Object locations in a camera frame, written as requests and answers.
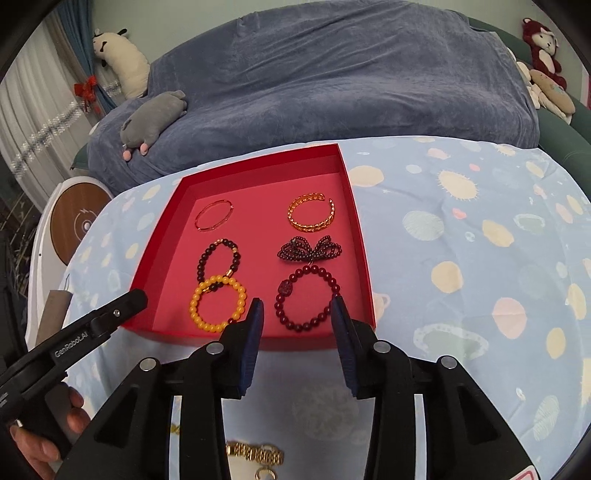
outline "white sheer curtain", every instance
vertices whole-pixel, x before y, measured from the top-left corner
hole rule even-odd
[[[40,210],[56,186],[74,175],[74,156],[96,122],[83,112],[73,84],[44,22],[0,84],[0,153]]]

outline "gray stuffed animal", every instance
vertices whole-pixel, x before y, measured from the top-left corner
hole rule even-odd
[[[125,161],[136,148],[146,155],[160,134],[187,113],[185,97],[181,90],[160,93],[132,113],[121,127]]]

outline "light blue bedsheet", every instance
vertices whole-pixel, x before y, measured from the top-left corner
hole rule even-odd
[[[378,336],[410,356],[456,356],[550,479],[591,420],[589,201],[538,149],[425,137],[338,143],[361,220]],[[183,176],[301,146],[208,163],[118,196],[67,269],[63,286],[74,293],[67,322],[129,289]],[[142,358],[168,362],[192,351],[120,329],[70,370],[69,382],[93,413]],[[285,452],[282,480],[362,478],[373,402],[350,396],[335,351],[261,352],[246,397],[223,409],[228,439]]]

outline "red gift box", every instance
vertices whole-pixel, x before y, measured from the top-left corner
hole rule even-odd
[[[335,203],[335,219],[320,232],[303,233],[291,225],[287,210],[294,199],[312,192],[323,193],[326,200],[303,203],[295,209],[294,219],[305,225],[321,222],[330,213],[328,199]],[[198,231],[194,224],[198,213],[220,199],[233,204],[228,221],[215,230]],[[224,203],[212,207],[202,214],[199,226],[217,223],[228,209]],[[279,259],[281,246],[295,236],[303,236],[314,248],[325,235],[341,245],[343,253],[316,264],[337,279],[351,317],[375,328],[361,228],[338,145],[288,150],[189,175],[182,179],[164,209],[132,282],[131,288],[146,292],[148,307],[124,327],[153,340],[181,345],[200,346],[218,338],[219,333],[205,332],[193,323],[189,302],[197,287],[197,265],[202,253],[215,240],[227,238],[237,244],[241,254],[234,278],[246,288],[246,311],[252,298],[264,302],[261,348],[333,348],[330,318],[309,332],[297,333],[279,322],[273,306],[282,280],[305,265]],[[219,245],[207,260],[206,278],[224,275],[231,263],[232,251]],[[296,323],[309,322],[332,296],[329,285],[313,274],[299,278],[293,287],[284,308]],[[199,315],[205,322],[221,323],[232,315],[237,299],[236,290],[228,286],[204,294]]]

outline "bracelet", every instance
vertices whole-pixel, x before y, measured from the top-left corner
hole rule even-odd
[[[171,424],[170,433],[180,435],[180,425]],[[226,455],[244,457],[248,462],[256,462],[263,467],[283,465],[285,454],[275,445],[249,445],[242,442],[226,442]]]
[[[216,205],[220,205],[221,203],[227,203],[230,206],[230,209],[228,210],[228,213],[226,214],[226,216],[224,218],[222,218],[215,225],[207,226],[207,227],[200,227],[198,225],[198,223],[199,223],[199,219],[201,218],[201,215],[203,215],[205,212],[207,212],[211,207],[215,207]],[[203,210],[201,210],[201,212],[199,212],[197,214],[197,216],[195,217],[195,228],[197,228],[197,231],[199,231],[199,232],[210,232],[211,230],[215,230],[221,224],[226,223],[228,221],[228,219],[230,218],[230,215],[232,214],[233,211],[234,211],[234,205],[232,205],[232,202],[230,202],[230,200],[216,200],[215,202],[212,202],[209,205],[207,205],[206,207],[204,207]]]
[[[235,244],[231,240],[228,240],[227,238],[220,238],[220,240],[216,240],[214,243],[209,245],[209,247],[205,249],[205,252],[203,253],[203,255],[201,255],[201,258],[199,259],[199,264],[197,265],[197,281],[199,283],[205,282],[205,264],[207,263],[209,256],[213,253],[213,251],[217,248],[218,245],[224,245],[230,248],[233,253],[232,265],[230,265],[230,268],[228,268],[228,271],[223,276],[229,278],[232,275],[234,275],[235,272],[238,271],[241,256],[240,253],[238,253],[237,244]],[[210,290],[216,291],[217,289],[221,288],[222,285],[223,284],[220,281],[212,283],[204,290],[204,292],[208,292]]]
[[[206,293],[206,289],[212,286],[214,283],[230,285],[231,287],[234,287],[234,290],[238,292],[238,302],[236,304],[236,310],[234,311],[234,313],[232,313],[232,316],[228,319],[227,322],[222,322],[218,325],[213,325],[211,323],[204,322],[197,310],[199,306],[199,300],[201,299],[201,295],[203,293]],[[189,315],[191,317],[191,320],[194,321],[195,325],[197,325],[197,327],[199,327],[201,330],[205,330],[206,332],[222,333],[224,328],[226,328],[228,325],[240,320],[240,317],[244,313],[245,305],[246,289],[242,285],[240,285],[240,283],[235,278],[229,278],[226,276],[218,275],[208,278],[205,282],[201,282],[199,286],[195,289],[195,293],[193,294],[191,302],[189,303]]]
[[[314,263],[319,260],[336,258],[341,253],[343,253],[343,248],[339,244],[332,242],[330,235],[322,237],[314,250],[304,237],[295,236],[281,247],[281,250],[277,252],[277,256],[287,261]]]
[[[279,322],[282,325],[285,325],[285,328],[288,330],[295,330],[297,333],[300,333],[302,330],[309,332],[314,327],[318,327],[321,322],[326,320],[326,317],[330,315],[330,303],[327,307],[324,307],[324,310],[320,312],[316,317],[312,318],[309,322],[305,323],[294,323],[292,322],[284,311],[284,302],[285,298],[289,297],[293,292],[293,285],[297,281],[298,278],[303,277],[304,275],[313,273],[318,275],[321,278],[324,278],[324,281],[328,283],[330,289],[332,290],[332,298],[335,298],[339,292],[340,287],[336,282],[336,279],[326,271],[325,268],[319,268],[318,265],[306,265],[304,268],[298,268],[295,273],[292,273],[288,280],[284,280],[281,282],[279,287],[277,288],[278,295],[275,297],[275,315],[279,318]]]
[[[330,203],[330,214],[326,220],[323,220],[320,223],[315,223],[314,225],[302,225],[301,223],[296,222],[293,219],[294,210],[300,206],[304,202],[308,202],[309,200],[322,200],[324,201],[324,194],[322,193],[307,193],[296,198],[293,202],[291,202],[289,208],[287,209],[287,219],[293,225],[296,230],[300,232],[318,232],[320,230],[324,230],[327,228],[332,221],[335,219],[335,203],[332,199],[329,199]]]

